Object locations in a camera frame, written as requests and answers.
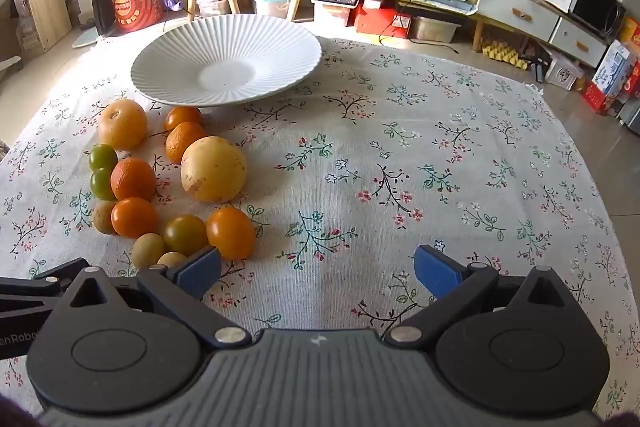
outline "metal screw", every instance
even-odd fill
[[[398,326],[391,330],[391,338],[397,343],[410,343],[420,340],[422,332],[413,326]]]
[[[246,337],[246,333],[242,328],[238,328],[235,326],[220,328],[220,330],[216,331],[213,335],[214,338],[222,344],[237,344],[239,342],[244,341]]]

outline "small round fruit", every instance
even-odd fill
[[[94,222],[95,230],[101,233],[115,234],[113,225],[111,225],[111,211],[116,202],[99,202],[91,212],[91,219]]]
[[[96,144],[89,153],[89,169],[109,169],[111,171],[118,163],[118,153],[107,144]]]
[[[164,143],[164,152],[169,160],[180,164],[182,155],[187,148],[196,140],[207,136],[207,132],[203,130],[200,124],[195,122],[183,122],[178,124],[175,129],[166,137]]]
[[[133,244],[131,263],[138,270],[156,264],[166,251],[164,239],[156,233],[144,233]]]
[[[158,264],[164,264],[164,266],[171,268],[172,266],[181,263],[187,259],[180,252],[167,252],[160,259],[158,259]]]
[[[118,200],[143,198],[151,201],[156,192],[156,173],[140,158],[125,158],[111,172],[111,189]]]
[[[198,108],[178,107],[172,109],[164,119],[164,130],[171,131],[183,122],[200,123],[200,110]]]
[[[199,217],[183,214],[166,224],[163,237],[170,250],[189,257],[207,246],[207,226]]]
[[[142,198],[126,198],[111,211],[113,229],[124,237],[138,239],[141,235],[158,230],[158,216],[151,203]]]
[[[98,137],[103,144],[131,151],[146,138],[146,113],[133,100],[111,102],[100,115]]]
[[[96,169],[91,174],[91,192],[94,193],[98,200],[116,200],[111,190],[111,169],[103,167],[102,169]]]
[[[246,259],[254,250],[255,230],[242,211],[222,207],[207,218],[207,238],[225,259]]]
[[[219,136],[193,142],[182,156],[182,187],[201,202],[235,198],[246,180],[246,160],[238,146]]]

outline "flower pattern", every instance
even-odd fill
[[[112,277],[135,274],[132,241],[97,233],[91,219],[87,155],[116,99],[146,109],[148,138],[130,154],[156,173],[161,221],[206,218],[216,208],[189,198],[179,166],[166,160],[162,123],[171,107],[130,87],[130,65],[151,37],[135,32],[88,51],[0,163],[2,275],[34,277],[78,255]],[[299,85],[203,113],[207,133],[247,158],[242,194],[226,205],[244,212],[256,235],[253,257],[225,261],[203,302],[251,332],[384,333],[434,300],[414,274],[420,243],[502,274],[548,264],[609,350],[599,412],[636,407],[640,320],[622,253],[542,94],[432,57],[344,40],[321,45],[319,67]],[[24,359],[3,363],[5,394],[37,412]]]

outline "red box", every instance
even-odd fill
[[[398,15],[394,8],[356,8],[356,32],[406,39],[411,16]]]
[[[613,101],[616,100],[616,93],[613,96],[606,96],[603,92],[601,92],[598,87],[592,83],[591,81],[587,81],[587,89],[582,94],[584,100],[588,102],[588,104],[594,109],[594,111],[601,115],[606,115],[613,104]]]
[[[620,94],[628,95],[629,97],[633,97],[636,94],[638,88],[640,88],[640,84],[638,84],[638,79],[640,78],[640,61],[636,62],[634,69],[629,74],[629,78],[625,81],[625,84],[622,86],[622,90]]]

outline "white ceramic plate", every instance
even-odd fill
[[[206,17],[161,35],[136,57],[133,85],[174,106],[222,106],[268,97],[318,65],[316,37],[271,16]]]

